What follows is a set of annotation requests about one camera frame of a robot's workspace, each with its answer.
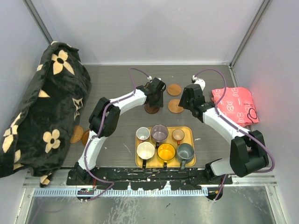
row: small orange mug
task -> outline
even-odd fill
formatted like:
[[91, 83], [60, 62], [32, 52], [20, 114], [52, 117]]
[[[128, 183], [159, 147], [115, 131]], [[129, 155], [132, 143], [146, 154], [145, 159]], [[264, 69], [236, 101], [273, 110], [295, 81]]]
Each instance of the small orange mug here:
[[181, 144], [181, 140], [185, 137], [185, 132], [182, 129], [176, 129], [172, 132], [172, 137], [177, 141], [179, 146]]

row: flower pattern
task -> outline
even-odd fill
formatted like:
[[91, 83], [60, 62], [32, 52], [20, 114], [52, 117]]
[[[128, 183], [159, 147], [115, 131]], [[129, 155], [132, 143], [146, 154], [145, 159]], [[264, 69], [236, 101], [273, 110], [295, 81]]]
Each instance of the flower pattern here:
[[71, 65], [66, 61], [68, 58], [67, 53], [64, 50], [60, 50], [58, 56], [53, 54], [52, 61], [53, 63], [53, 74], [56, 75], [62, 71], [65, 67], [71, 74], [75, 75], [73, 68]]
[[10, 128], [7, 129], [4, 133], [4, 142], [2, 144], [2, 149], [4, 151], [4, 153], [6, 153], [9, 149], [9, 147], [11, 146], [11, 143], [13, 143], [14, 141], [14, 134], [18, 134], [17, 130], [18, 130], [18, 125], [16, 125], [16, 122], [18, 121], [18, 119], [20, 119], [21, 117], [21, 113], [19, 113], [19, 115], [14, 119], [13, 123], [10, 125]]
[[47, 143], [45, 152], [49, 153], [51, 149], [56, 149], [60, 146], [60, 140], [58, 139], [60, 136], [60, 132], [58, 129], [55, 129], [50, 132], [45, 132], [43, 134], [43, 140]]
[[40, 71], [42, 69], [42, 67], [43, 67], [43, 64], [38, 65], [36, 71]]
[[52, 173], [49, 173], [49, 175], [44, 175], [44, 176], [41, 176], [41, 184], [43, 185], [48, 185], [50, 183], [50, 180], [48, 179], [48, 176], [50, 176]]
[[50, 97], [50, 96], [44, 90], [40, 90], [38, 97], [46, 98], [46, 97]]
[[21, 157], [21, 151], [18, 150], [14, 153], [14, 163], [16, 163], [17, 161], [20, 160], [20, 157]]
[[80, 115], [80, 113], [79, 113], [78, 110], [79, 110], [81, 107], [83, 107], [82, 99], [83, 99], [83, 98], [81, 98], [81, 99], [74, 99], [74, 98], [73, 98], [73, 103], [74, 103], [74, 105], [75, 105], [75, 107], [76, 107], [76, 111], [75, 111], [75, 113], [74, 113], [74, 120], [76, 119], [76, 117], [77, 117], [78, 115]]
[[14, 164], [14, 170], [15, 170], [15, 169], [18, 169], [18, 168], [20, 168], [20, 167], [22, 167], [22, 166], [24, 166], [24, 165], [22, 165], [22, 164], [20, 164], [20, 163], [15, 163], [15, 164]]

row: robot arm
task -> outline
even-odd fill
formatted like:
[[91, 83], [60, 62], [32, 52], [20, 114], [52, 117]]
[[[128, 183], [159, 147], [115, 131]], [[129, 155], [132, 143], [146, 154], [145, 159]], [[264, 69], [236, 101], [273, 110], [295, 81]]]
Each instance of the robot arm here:
[[229, 158], [218, 159], [206, 164], [207, 178], [212, 179], [215, 176], [232, 173], [243, 177], [268, 166], [267, 153], [239, 130], [249, 133], [262, 144], [264, 144], [263, 135], [259, 131], [250, 132], [226, 117], [238, 130], [233, 128], [216, 113], [213, 102], [205, 101], [202, 93], [205, 87], [204, 80], [193, 77], [192, 82], [193, 84], [184, 88], [179, 106], [190, 110], [194, 117], [211, 126], [230, 144]]
[[[90, 139], [93, 138], [93, 140], [90, 142], [86, 154], [86, 161], [89, 170], [92, 170], [95, 167], [96, 160], [105, 140], [116, 130], [119, 116], [122, 115], [124, 112], [143, 104], [149, 104], [150, 107], [163, 107], [163, 92], [165, 91], [165, 89], [165, 83], [159, 80], [158, 78], [154, 78], [145, 86], [138, 86], [135, 91], [135, 94], [129, 97], [128, 99], [122, 101], [118, 100], [132, 95], [132, 93], [134, 92], [110, 100], [103, 97], [98, 101], [96, 107], [94, 108], [89, 118], [90, 131], [88, 141], [90, 141]], [[107, 104], [109, 104], [110, 102], [116, 103], [113, 103], [108, 107], [107, 112], [105, 114], [105, 120], [102, 131], [99, 137], [96, 137], [100, 129], [103, 111]], [[80, 159], [75, 164], [75, 170], [82, 180], [88, 178], [89, 175], [87, 175], [86, 172], [84, 153], [82, 153]]]

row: black floral blanket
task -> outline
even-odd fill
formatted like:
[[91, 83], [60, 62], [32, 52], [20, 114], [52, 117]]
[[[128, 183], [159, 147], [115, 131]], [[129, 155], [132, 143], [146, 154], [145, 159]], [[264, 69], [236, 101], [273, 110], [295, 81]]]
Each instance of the black floral blanket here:
[[64, 162], [90, 87], [78, 49], [53, 42], [1, 140], [0, 177], [29, 168], [47, 185]]

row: red cloth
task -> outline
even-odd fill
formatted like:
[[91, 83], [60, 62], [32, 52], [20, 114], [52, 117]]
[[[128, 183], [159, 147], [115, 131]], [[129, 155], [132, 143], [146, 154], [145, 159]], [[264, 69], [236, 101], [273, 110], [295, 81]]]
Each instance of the red cloth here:
[[[224, 89], [212, 90], [213, 102], [216, 103], [223, 95]], [[228, 118], [240, 126], [258, 123], [256, 108], [254, 107], [250, 91], [243, 87], [227, 88], [218, 108]]]

